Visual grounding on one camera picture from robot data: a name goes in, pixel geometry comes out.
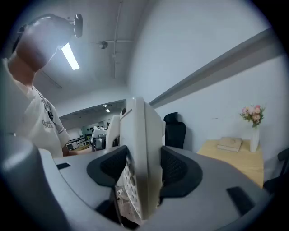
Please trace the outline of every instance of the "white plastic panel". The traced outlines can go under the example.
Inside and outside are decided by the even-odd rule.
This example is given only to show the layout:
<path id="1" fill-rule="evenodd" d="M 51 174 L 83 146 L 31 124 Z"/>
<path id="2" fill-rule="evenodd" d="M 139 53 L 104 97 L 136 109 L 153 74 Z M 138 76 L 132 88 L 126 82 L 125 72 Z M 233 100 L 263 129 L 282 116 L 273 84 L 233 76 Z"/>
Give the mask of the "white plastic panel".
<path id="1" fill-rule="evenodd" d="M 113 141 L 119 137 L 119 116 L 114 115 L 108 127 L 107 136 L 105 139 L 105 148 L 112 148 Z"/>
<path id="2" fill-rule="evenodd" d="M 158 204 L 162 133 L 161 118 L 143 98 L 127 101 L 126 113 L 120 116 L 120 145 L 129 150 L 122 177 L 128 197 L 143 220 L 149 218 Z"/>

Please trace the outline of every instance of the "fluorescent light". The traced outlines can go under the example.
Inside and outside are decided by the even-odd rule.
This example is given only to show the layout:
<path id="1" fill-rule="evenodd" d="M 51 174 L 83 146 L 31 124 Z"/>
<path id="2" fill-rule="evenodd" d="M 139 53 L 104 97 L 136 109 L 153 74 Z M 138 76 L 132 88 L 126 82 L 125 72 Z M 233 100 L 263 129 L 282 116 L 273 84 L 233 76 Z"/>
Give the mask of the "fluorescent light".
<path id="1" fill-rule="evenodd" d="M 69 62 L 69 64 L 71 65 L 73 70 L 79 69 L 78 63 L 76 62 L 76 59 L 72 53 L 72 50 L 70 48 L 69 43 L 67 43 L 63 48 L 62 48 L 62 52 L 65 55 L 65 58 L 67 59 L 67 61 Z"/>

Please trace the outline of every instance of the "ceiling pipe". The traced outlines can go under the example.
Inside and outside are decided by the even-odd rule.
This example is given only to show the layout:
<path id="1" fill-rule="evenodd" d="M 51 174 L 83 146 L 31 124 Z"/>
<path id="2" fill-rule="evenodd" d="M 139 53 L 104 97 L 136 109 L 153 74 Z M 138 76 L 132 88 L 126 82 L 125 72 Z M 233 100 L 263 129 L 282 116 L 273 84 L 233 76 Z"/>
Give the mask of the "ceiling pipe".
<path id="1" fill-rule="evenodd" d="M 133 40 L 106 40 L 106 42 L 134 42 Z"/>
<path id="2" fill-rule="evenodd" d="M 47 78 L 50 83 L 56 86 L 58 89 L 62 89 L 63 87 L 60 86 L 54 79 L 52 79 L 49 75 L 47 75 L 43 70 L 40 71 L 43 77 Z"/>
<path id="3" fill-rule="evenodd" d="M 128 56 L 128 54 L 121 54 L 121 53 L 116 53 L 115 55 L 112 55 L 113 57 L 115 56 Z"/>
<path id="4" fill-rule="evenodd" d="M 119 6 L 118 6 L 118 12 L 117 12 L 117 23 L 118 23 L 118 19 L 119 19 L 119 15 L 121 12 L 121 6 L 122 6 L 122 0 L 120 0 L 119 2 Z M 114 31 L 114 48 L 113 48 L 113 73 L 114 73 L 114 79 L 116 78 L 116 61 L 115 61 L 115 56 L 116 56 L 116 45 L 117 45 L 117 23 L 116 23 L 116 29 Z"/>

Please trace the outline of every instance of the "white machine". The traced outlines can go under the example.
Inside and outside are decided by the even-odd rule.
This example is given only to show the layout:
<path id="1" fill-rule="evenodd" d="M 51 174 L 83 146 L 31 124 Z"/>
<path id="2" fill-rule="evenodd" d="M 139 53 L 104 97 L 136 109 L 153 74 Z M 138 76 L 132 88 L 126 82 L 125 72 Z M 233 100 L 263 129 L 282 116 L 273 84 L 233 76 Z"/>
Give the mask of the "white machine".
<path id="1" fill-rule="evenodd" d="M 103 140 L 105 140 L 107 134 L 107 128 L 101 128 L 101 127 L 93 127 L 93 132 L 91 136 L 91 144 L 92 144 L 92 150 L 100 150 L 102 148 Z"/>
<path id="2" fill-rule="evenodd" d="M 120 146 L 129 150 L 126 167 L 118 181 L 124 185 L 142 220 L 154 213 L 162 186 L 161 147 L 165 122 L 142 97 L 126 104 L 126 112 L 114 116 L 106 137 L 107 148 L 120 137 Z"/>
<path id="3" fill-rule="evenodd" d="M 68 143 L 67 145 L 68 150 L 73 150 L 76 149 L 78 147 L 77 142 L 72 142 L 72 143 Z"/>

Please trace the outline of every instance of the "wall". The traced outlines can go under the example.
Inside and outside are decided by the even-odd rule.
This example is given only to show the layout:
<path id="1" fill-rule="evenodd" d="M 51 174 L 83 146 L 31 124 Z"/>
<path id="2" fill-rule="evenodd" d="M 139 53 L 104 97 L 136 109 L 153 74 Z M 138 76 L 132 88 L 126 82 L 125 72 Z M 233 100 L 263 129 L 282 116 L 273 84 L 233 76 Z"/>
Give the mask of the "wall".
<path id="1" fill-rule="evenodd" d="M 101 127 L 102 126 L 102 127 L 106 128 L 107 127 L 107 123 L 110 123 L 110 121 L 112 120 L 112 116 L 119 115 L 119 114 L 120 113 L 115 112 L 115 113 L 113 113 L 111 115 L 100 117 L 98 120 L 102 120 L 102 119 L 104 119 L 104 120 L 100 121 L 99 123 L 95 123 L 95 124 L 90 124 L 90 125 L 84 126 L 84 127 L 81 128 L 81 130 L 82 130 L 83 134 L 90 134 L 90 133 L 92 133 L 92 131 L 91 130 L 87 131 L 87 129 L 90 129 L 90 128 L 94 127 L 94 126 L 96 126 L 96 127 Z"/>
<path id="2" fill-rule="evenodd" d="M 66 130 L 66 132 L 70 136 L 70 139 L 77 139 L 77 138 L 80 138 L 80 136 L 82 135 L 81 128 L 69 129 L 69 130 Z"/>
<path id="3" fill-rule="evenodd" d="M 185 96 L 172 96 L 169 102 L 157 107 L 156 111 L 162 118 L 177 111 L 179 120 L 187 127 L 184 149 L 197 152 L 206 139 L 219 139 L 222 136 L 250 139 L 252 125 L 244 121 L 239 113 L 244 106 L 251 104 L 265 106 L 265 118 L 260 126 L 260 144 L 264 176 L 269 179 L 280 172 L 277 154 L 289 147 L 289 83 L 286 62 L 286 56 L 280 55 L 194 91 L 194 88 L 203 84 L 196 83 L 177 93 Z M 228 69 L 240 64 L 241 62 L 229 66 L 210 77 L 223 75 Z"/>
<path id="4" fill-rule="evenodd" d="M 268 28 L 245 1 L 150 1 L 139 25 L 128 86 L 147 102 Z"/>
<path id="5" fill-rule="evenodd" d="M 243 44 L 267 28 L 241 1 L 151 1 L 128 69 L 133 95 L 151 102 L 162 118 L 179 113 L 187 126 L 184 149 L 194 152 L 206 139 L 249 139 L 252 125 L 239 113 L 250 104 L 265 106 L 260 128 L 265 180 L 280 172 L 276 156 L 289 146 L 287 60 L 271 35 Z M 200 72 L 210 63 L 214 65 Z M 195 78 L 155 101 L 194 73 Z"/>
<path id="6" fill-rule="evenodd" d="M 95 90 L 89 93 L 76 95 L 73 98 L 52 102 L 56 108 L 58 116 L 86 109 L 89 107 L 102 105 L 108 102 L 115 102 L 130 98 L 131 94 L 126 86 L 115 86 L 111 88 Z"/>

